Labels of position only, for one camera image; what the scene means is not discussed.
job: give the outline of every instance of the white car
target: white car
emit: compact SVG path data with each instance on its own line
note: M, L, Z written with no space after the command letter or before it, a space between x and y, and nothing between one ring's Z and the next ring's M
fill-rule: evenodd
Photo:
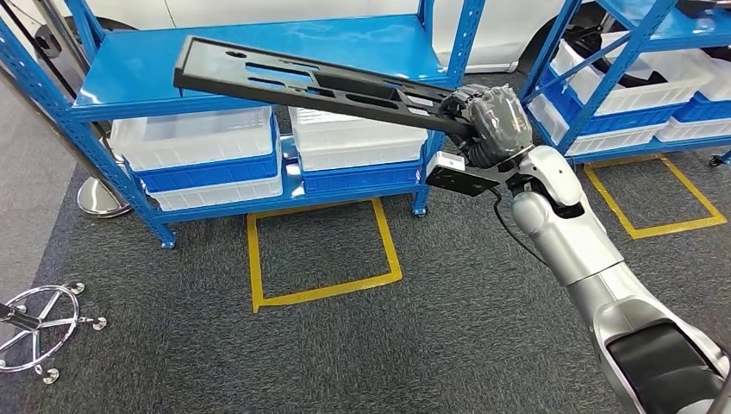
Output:
M54 0L65 16L63 0ZM33 0L7 0L31 34L49 47L49 32ZM564 0L487 0L472 48L468 72L512 72L528 43L558 14ZM102 25L119 28L173 28L219 24L308 20L415 13L418 0L87 0ZM594 3L582 13L595 16ZM462 8L461 0L436 0L434 50L446 65ZM0 16L9 19L0 9ZM30 49L20 32L18 37Z

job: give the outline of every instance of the storage bin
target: storage bin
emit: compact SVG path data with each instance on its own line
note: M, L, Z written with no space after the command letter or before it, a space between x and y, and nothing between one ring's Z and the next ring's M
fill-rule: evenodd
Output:
M543 73L539 85L542 87L556 79L558 75L549 66ZM551 101L551 104L559 111L561 116L568 122L573 122L584 104L578 98L576 92L568 87L565 82L557 82L543 89L543 94ZM602 132L617 131L657 125L670 120L673 113L682 109L683 103L658 106L644 110L630 110L614 114L593 116L581 129L583 135L600 134Z
M558 110L549 102L546 97L539 95L528 105L530 113L540 122L545 134L551 138L555 146L559 145L561 139L568 131L569 126L561 117ZM633 129L604 132L601 134L580 135L566 152L566 156L594 153L633 145L647 144L652 140L655 133L667 125L667 122L660 125L648 125Z
M304 171L418 160L428 131L323 112L290 108L292 134Z
M278 151L276 150L279 147L279 135L275 117L270 116L269 122L271 128L269 146L272 151L267 155L153 170L135 171L132 169L131 173L141 179L145 183L147 191L150 192L274 177L279 173Z
M149 191L148 194L158 201L159 207L163 211L192 209L209 205L237 203L259 198L281 196L283 193L281 147L277 146L275 152L277 155L278 173L269 179L206 185L174 191Z
M690 49L685 52L711 75L709 82L701 86L698 91L710 101L731 100L731 62L711 58L701 49Z
M731 135L731 117L700 122L679 122L671 118L670 123L658 132L662 142L715 138Z
M135 171L272 153L272 107L116 120L109 145Z
M624 32L602 34L603 45L619 39ZM618 51L608 54L612 60ZM559 51L551 62L558 74L565 73L584 61L566 41L561 41ZM643 110L658 106L684 104L710 80L710 74L694 60L684 59L683 51L643 53L628 69L644 71L646 68L657 71L667 79L664 84L624 88L616 85L597 110L596 115L614 114L628 110ZM570 77L569 86L576 92L581 104L586 104L599 86L604 74L593 66L587 66Z
M356 191L382 185L415 185L419 182L421 167L421 160L416 160L326 171L302 171L302 179L306 193Z
M701 92L698 92L690 102L677 110L672 116L680 122L731 118L731 100L711 101Z

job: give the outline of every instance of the white plastic bin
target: white plastic bin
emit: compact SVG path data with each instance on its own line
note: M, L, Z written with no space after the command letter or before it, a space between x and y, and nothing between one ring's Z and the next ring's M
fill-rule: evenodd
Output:
M540 122L551 136L553 144L558 145L569 126L559 111L543 95L536 97L528 105L530 112ZM633 145L647 144L652 140L655 133L667 125L650 125L639 128L623 129L619 131L603 132L594 135L580 135L574 141L565 155L579 155L631 147Z
M135 171L272 153L272 107L116 120L109 145Z
M700 122L678 122L670 118L665 128L658 132L658 140L663 142L696 140L731 135L731 118Z
M229 184L206 185L183 190L149 193L158 201L163 211L192 209L208 205L237 203L259 198L281 196L282 186L282 148L277 142L277 166L279 172L270 179L253 179Z
M300 164L304 171L372 166L418 160L426 129L290 108Z
M731 100L731 62L713 59L701 49L687 50L686 53L711 74L710 81L698 91L711 101Z
M602 34L603 45L609 45L623 34L624 32ZM618 54L619 52L615 50L613 53L608 53L607 58L611 61ZM646 72L649 67L653 71L661 73L667 79L667 82L635 88L616 85L615 89L609 93L599 107L596 115L614 114L628 110L644 110L690 101L690 98L698 89L710 80L711 75L694 60L689 60L684 56L687 56L684 51L641 54L635 63L630 66L628 72L635 74ZM551 67L560 75L583 61L584 58L576 53L566 41L562 40L556 58L551 62ZM570 77L569 85L577 93L579 100L586 104L603 77L603 73L589 65Z

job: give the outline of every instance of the yellow floor tape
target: yellow floor tape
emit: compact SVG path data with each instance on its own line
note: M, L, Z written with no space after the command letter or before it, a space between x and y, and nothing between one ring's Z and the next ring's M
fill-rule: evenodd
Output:
M680 180L681 183L683 183L685 188L687 188L688 191L693 194L693 197L695 197L703 205L703 207L705 207L705 209L709 212L710 217L699 218L697 220L690 220L687 222L663 224L661 226L649 227L645 229L636 229L627 218L627 215L625 215L622 209L620 209L614 198L609 194L606 187L604 187L602 182L599 180L595 170L605 166L619 166L623 164L631 164L646 160L661 160L670 169L673 175L675 175L675 177ZM691 183L690 180L685 177L685 175L680 172L680 170L678 170L678 168L663 154L645 155L641 157L633 157L622 160L594 162L586 164L584 166L584 171L586 172L586 175L589 176L589 180L591 181L591 183L597 188L599 193L602 194L604 201L606 201L612 211L615 212L615 214L619 218L620 223L622 224L622 227L624 227L624 229L633 239L654 237L656 235L669 235L670 233L679 233L681 231L702 229L704 227L716 226L719 224L724 224L726 222L726 217L724 217L723 214L721 214L721 212L718 211L718 209L714 207L714 205L693 185L693 183Z
M378 232L384 244L386 259L389 263L390 271L386 274L373 276L368 279L355 280L352 282L341 283L339 285L325 286L318 289L291 293L288 295L276 296L273 298L264 297L264 289L261 282L261 262L259 261L259 233L256 228L256 221L260 218L284 216L287 214L301 213L304 211L327 209L336 205L359 203L359 201L351 203L316 205L311 207L302 207L297 209L265 211L262 213L252 213L247 215L247 238L249 244L249 273L251 275L252 287L252 308L253 312L259 311L261 306L280 306L285 304L301 304L310 300L328 298L331 296L342 295L345 293L362 291L371 289L381 285L401 280L401 266L398 264L396 248L390 237L388 222L384 213L384 206L381 204L380 198L371 200L373 211L376 213L376 222L378 223Z

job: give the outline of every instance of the office chair base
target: office chair base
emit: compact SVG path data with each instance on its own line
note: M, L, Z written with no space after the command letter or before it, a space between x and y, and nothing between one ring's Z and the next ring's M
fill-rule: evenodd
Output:
M52 384L59 378L59 370L56 368L50 368L44 370L41 363L53 354L55 354L61 346L71 337L73 331L80 323L91 324L94 330L102 330L107 326L107 320L103 317L81 317L80 307L77 300L77 295L83 292L85 286L83 283L76 282L68 285L46 285L29 289L20 295L12 298L5 306L9 307L9 312L5 315L0 315L0 322L10 323L18 328L21 328L21 332L13 336L3 345L0 345L0 354L3 354L9 348L13 347L20 340L26 336L31 336L31 346L33 348L33 360L30 362L14 365L9 367L7 363L0 360L0 373L16 373L29 368L33 368L35 373L43 377L43 382L46 384ZM34 296L41 292L54 292L51 299L46 303L41 313L37 316L28 315L28 309L24 304L18 304L19 302ZM47 320L48 314L51 312L56 302L61 296L66 296L71 301L72 317ZM45 353L41 350L41 332L44 329L51 328L54 326L65 326L68 325L63 337L48 351Z

